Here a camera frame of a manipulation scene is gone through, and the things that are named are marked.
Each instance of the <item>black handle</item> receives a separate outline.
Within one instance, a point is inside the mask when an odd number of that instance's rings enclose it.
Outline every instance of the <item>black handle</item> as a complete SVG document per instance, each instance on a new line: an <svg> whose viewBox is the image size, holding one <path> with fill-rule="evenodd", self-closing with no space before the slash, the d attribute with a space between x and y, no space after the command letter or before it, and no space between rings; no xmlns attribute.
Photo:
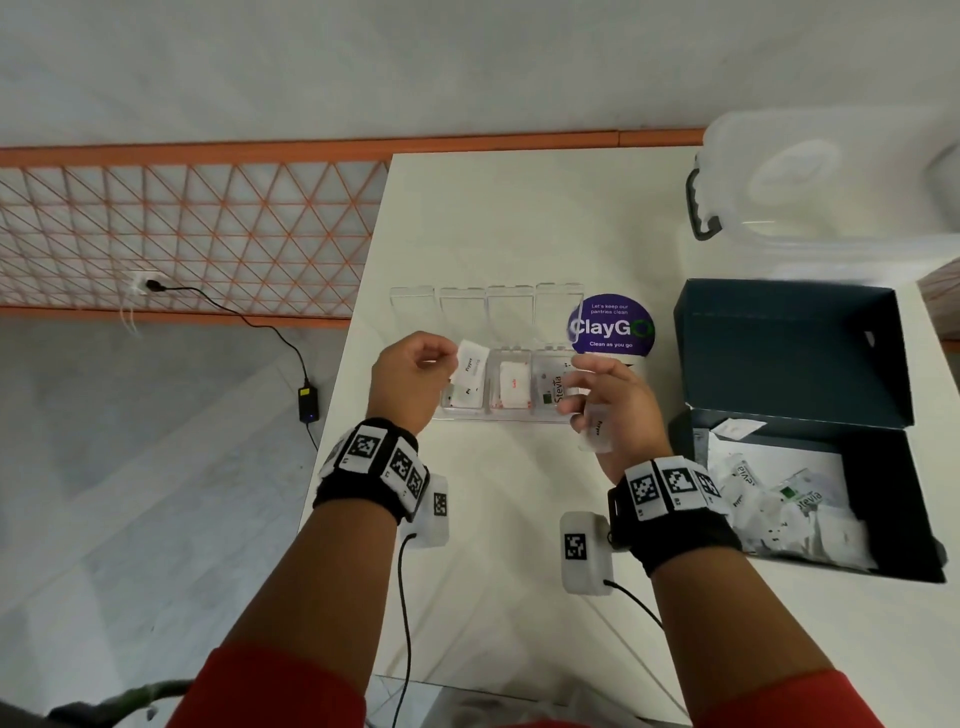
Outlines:
<svg viewBox="0 0 960 728"><path fill-rule="evenodd" d="M690 172L686 178L686 214L690 217L690 227L693 228L693 236L697 238L697 240L710 240L716 233L723 229L723 226L720 224L720 218L713 215L707 220L707 232L703 232L704 221L700 219L699 208L697 207L697 201L694 199L695 191L693 189L693 181L697 179L697 175L699 174L700 167L694 167L693 171Z"/></svg>

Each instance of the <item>white wall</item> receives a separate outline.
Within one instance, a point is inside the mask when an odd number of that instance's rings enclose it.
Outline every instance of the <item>white wall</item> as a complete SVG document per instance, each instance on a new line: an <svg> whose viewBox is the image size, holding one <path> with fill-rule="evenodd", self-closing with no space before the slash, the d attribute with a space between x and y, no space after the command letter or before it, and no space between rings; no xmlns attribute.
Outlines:
<svg viewBox="0 0 960 728"><path fill-rule="evenodd" d="M955 0L0 0L0 146L957 100L958 37Z"/></svg>

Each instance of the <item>black cable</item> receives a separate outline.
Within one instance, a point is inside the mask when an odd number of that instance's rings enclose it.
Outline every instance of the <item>black cable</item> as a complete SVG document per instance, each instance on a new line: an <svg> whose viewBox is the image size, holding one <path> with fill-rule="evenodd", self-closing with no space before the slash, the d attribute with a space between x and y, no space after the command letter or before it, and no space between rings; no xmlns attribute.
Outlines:
<svg viewBox="0 0 960 728"><path fill-rule="evenodd" d="M632 594L630 594L630 592L628 592L626 589L624 589L623 587L621 587L621 586L620 586L619 584L617 584L615 581L611 581L610 579L604 579L604 580L603 580L603 583L606 584L608 587L613 587L614 589L620 590L620 591L623 592L625 595L627 595L630 599L632 599L632 600L635 601L637 604L639 604L641 607L643 607L643 611L646 612L648 615L650 615L650 619L652 619L654 622L656 622L656 623L657 623L657 626L658 626L660 629L663 629L663 622L661 622L661 621L658 619L657 615L655 615L653 612L650 611L650 608L647 607L646 604L644 604L642 601L640 601L640 600L637 599L635 596L633 596Z"/></svg>
<svg viewBox="0 0 960 728"><path fill-rule="evenodd" d="M240 313L240 311L234 311L232 308L227 308L226 306L217 303L216 301L211 299L209 296L207 296L202 289L195 288L192 285L163 285L163 283L161 283L159 280L152 280L152 279L148 280L146 285L148 290L154 291L155 293L161 293L163 291L193 291L194 293L199 293L201 296L203 296L209 302L213 303L213 305L215 305L220 310L226 311L227 313L232 313L234 316L239 316L241 319L243 319L244 324L246 324L249 327L271 328L274 331L274 333L280 337L280 341L282 341L284 344L286 344L288 347L294 350L294 352L297 353L297 359L300 360L300 368L303 369L303 381L308 382L310 380L310 377L307 376L307 373L306 373L306 365L303 363L303 357L300 356L300 350L297 347L295 347L293 344L291 344L289 341L284 339L283 334L280 333L276 327L273 327L270 324L252 324L246 316Z"/></svg>
<svg viewBox="0 0 960 728"><path fill-rule="evenodd" d="M410 622L407 620L407 600L403 596L403 549L407 547L411 539L416 539L417 534L411 533L400 544L400 553L396 558L396 583L400 587L400 611L403 612L403 632L407 636L407 674L403 678L403 688L400 690L400 699L396 703L396 712L394 713L394 722L391 728L396 728L396 719L400 716L400 706L403 705L403 696L407 694L407 684L410 682L410 658L412 657L410 646Z"/></svg>

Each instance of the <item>black power cord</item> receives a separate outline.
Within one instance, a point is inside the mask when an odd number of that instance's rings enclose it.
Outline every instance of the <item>black power cord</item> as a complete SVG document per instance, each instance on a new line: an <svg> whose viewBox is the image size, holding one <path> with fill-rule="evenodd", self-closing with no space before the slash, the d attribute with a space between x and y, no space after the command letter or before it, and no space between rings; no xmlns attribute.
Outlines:
<svg viewBox="0 0 960 728"><path fill-rule="evenodd" d="M391 728L396 728L396 719L400 716L400 706L403 705L403 696L407 694L407 685L410 683L410 662L413 657L410 645L410 622L407 620L407 600L403 596L403 549L407 547L411 539L416 539L417 534L411 533L400 544L400 553L396 558L396 584L400 587L400 611L403 613L403 632L407 637L407 674L403 677L403 688L400 690L400 699L396 702L396 711L394 712L394 722Z"/></svg>
<svg viewBox="0 0 960 728"><path fill-rule="evenodd" d="M642 601L640 601L639 599L637 599L635 596L633 596L630 592L628 592L626 589L624 589L623 587L621 587L621 586L620 586L619 584L617 584L615 581L611 581L610 579L604 579L604 580L603 580L603 583L606 584L608 587L613 587L614 589L617 589L617 590L623 592L623 593L624 593L625 595L627 595L630 599L632 599L632 600L635 601L637 604L639 604L641 607L643 607L643 611L646 612L648 615L650 615L650 619L652 619L654 622L656 622L656 623L657 623L657 626L658 626L660 629L663 629L663 622L661 622L661 621L658 619L657 615L655 615L653 612L650 611L650 608L647 607L646 604L644 604Z"/></svg>
<svg viewBox="0 0 960 728"><path fill-rule="evenodd" d="M300 368L303 370L303 386L300 388L300 421L306 427L306 432L310 435L310 442L313 443L313 449L320 451L320 447L317 445L317 441L313 439L313 432L310 431L310 423L315 422L320 419L320 404L317 398L317 390L310 383L310 377L306 373L306 364L303 363L303 357L300 355L300 350L283 338L283 334L280 333L277 327L271 326L270 324L254 324L244 316L240 311L235 311L232 308L217 303L209 296L206 295L206 292L202 288L197 288L192 285L163 285L159 280L150 279L145 284L147 290L153 291L154 293L163 293L164 291L193 291L198 293L207 299L210 303L215 305L222 311L231 313L234 316L239 316L243 319L243 323L251 328L269 328L271 329L288 347L290 347L297 354L297 359L300 360Z"/></svg>

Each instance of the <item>orange lattice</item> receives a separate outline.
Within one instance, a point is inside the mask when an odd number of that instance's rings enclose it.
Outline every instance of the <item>orange lattice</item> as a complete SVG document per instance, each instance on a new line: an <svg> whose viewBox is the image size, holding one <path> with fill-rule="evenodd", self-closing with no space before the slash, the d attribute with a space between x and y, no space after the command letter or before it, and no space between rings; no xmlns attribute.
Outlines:
<svg viewBox="0 0 960 728"><path fill-rule="evenodd" d="M0 303L215 311L127 295L129 271L244 313L348 317L380 161L0 168Z"/></svg>

